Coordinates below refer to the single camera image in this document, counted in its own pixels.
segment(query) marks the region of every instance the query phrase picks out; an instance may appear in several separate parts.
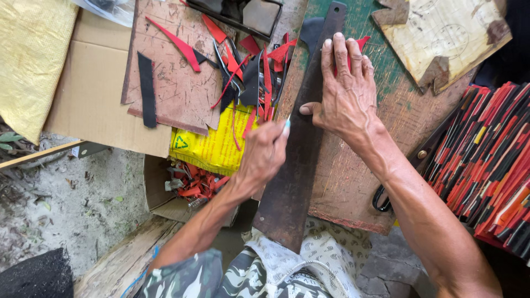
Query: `plastic bag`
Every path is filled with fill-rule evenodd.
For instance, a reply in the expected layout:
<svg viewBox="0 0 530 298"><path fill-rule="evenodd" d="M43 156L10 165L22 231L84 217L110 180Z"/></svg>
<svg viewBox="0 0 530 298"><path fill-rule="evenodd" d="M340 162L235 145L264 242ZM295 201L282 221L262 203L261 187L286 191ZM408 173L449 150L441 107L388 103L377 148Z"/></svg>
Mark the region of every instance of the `plastic bag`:
<svg viewBox="0 0 530 298"><path fill-rule="evenodd" d="M133 26L135 0L72 0L73 3L107 20Z"/></svg>

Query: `cardboard box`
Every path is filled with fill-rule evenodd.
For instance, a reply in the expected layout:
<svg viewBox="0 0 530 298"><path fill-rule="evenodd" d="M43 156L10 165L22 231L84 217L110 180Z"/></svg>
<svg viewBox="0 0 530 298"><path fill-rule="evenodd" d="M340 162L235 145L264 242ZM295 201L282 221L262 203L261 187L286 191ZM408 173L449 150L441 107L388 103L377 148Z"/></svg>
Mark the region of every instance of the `cardboard box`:
<svg viewBox="0 0 530 298"><path fill-rule="evenodd" d="M170 166L171 162L164 158L147 154L144 156L144 189L147 207L153 214L178 222L187 222L197 211L190 212L186 200L176 198L174 193L165 191L164 182L170 178L167 170ZM238 211L239 206L223 226L232 226Z"/></svg>
<svg viewBox="0 0 530 298"><path fill-rule="evenodd" d="M131 28L80 9L44 130L167 157L171 127L146 128L120 104Z"/></svg>

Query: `left hand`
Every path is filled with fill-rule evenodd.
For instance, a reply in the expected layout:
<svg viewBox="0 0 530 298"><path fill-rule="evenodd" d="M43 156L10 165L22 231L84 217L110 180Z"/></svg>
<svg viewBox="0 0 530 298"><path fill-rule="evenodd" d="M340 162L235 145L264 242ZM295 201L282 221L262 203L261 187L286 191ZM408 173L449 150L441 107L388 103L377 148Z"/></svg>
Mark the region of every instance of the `left hand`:
<svg viewBox="0 0 530 298"><path fill-rule="evenodd" d="M285 120L267 122L246 135L241 165L230 179L237 197L250 198L284 164L290 126L285 123Z"/></svg>

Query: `right hand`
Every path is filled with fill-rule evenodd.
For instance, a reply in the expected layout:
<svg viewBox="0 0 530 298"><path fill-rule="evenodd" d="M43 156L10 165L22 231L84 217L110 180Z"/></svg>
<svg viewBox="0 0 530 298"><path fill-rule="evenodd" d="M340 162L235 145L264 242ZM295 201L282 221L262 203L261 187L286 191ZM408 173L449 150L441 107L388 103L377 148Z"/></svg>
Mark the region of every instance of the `right hand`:
<svg viewBox="0 0 530 298"><path fill-rule="evenodd" d="M333 74L333 56L337 77ZM306 103L300 107L300 113L313 114L314 125L339 136L357 152L356 145L369 142L371 126L381 124L375 114L377 94L372 62L361 55L354 39L345 41L338 32L333 36L333 42L330 39L324 42L321 63L324 77L322 103Z"/></svg>

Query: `scratched surface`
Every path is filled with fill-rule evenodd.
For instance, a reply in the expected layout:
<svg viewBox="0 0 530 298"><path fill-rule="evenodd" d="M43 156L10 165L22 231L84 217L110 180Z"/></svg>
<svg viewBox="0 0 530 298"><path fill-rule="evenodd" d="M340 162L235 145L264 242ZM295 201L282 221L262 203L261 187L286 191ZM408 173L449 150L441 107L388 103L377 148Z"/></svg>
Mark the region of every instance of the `scratched surface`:
<svg viewBox="0 0 530 298"><path fill-rule="evenodd" d="M430 91L422 96L370 16L371 12L382 7L375 1L341 2L348 6L343 30L345 36L372 37L365 45L364 53L375 66L379 106L377 114L401 151L408 155L456 105L473 71L436 97ZM329 3L331 0L310 0L305 17L324 17ZM292 110L302 83L307 56L305 45L299 41L280 100L279 119L287 118ZM372 196L378 186L379 181L359 156L341 139L325 132L309 213L345 226L388 234L395 215L373 209Z"/></svg>
<svg viewBox="0 0 530 298"><path fill-rule="evenodd" d="M448 57L449 82L440 86L443 90L511 39L508 32L489 42L488 28L499 20L493 1L410 0L407 23L381 29L416 82L434 57Z"/></svg>
<svg viewBox="0 0 530 298"><path fill-rule="evenodd" d="M216 61L213 38L199 12L179 1L137 0L121 103L132 103L128 113L142 116L139 51L155 64L153 81L157 121L207 135L207 126L217 129L219 124L219 106L210 109L222 91L219 70L204 62L200 65L201 72L193 71L174 43L145 16ZM235 38L235 30L224 24L219 27ZM224 46L220 46L219 51L223 54Z"/></svg>

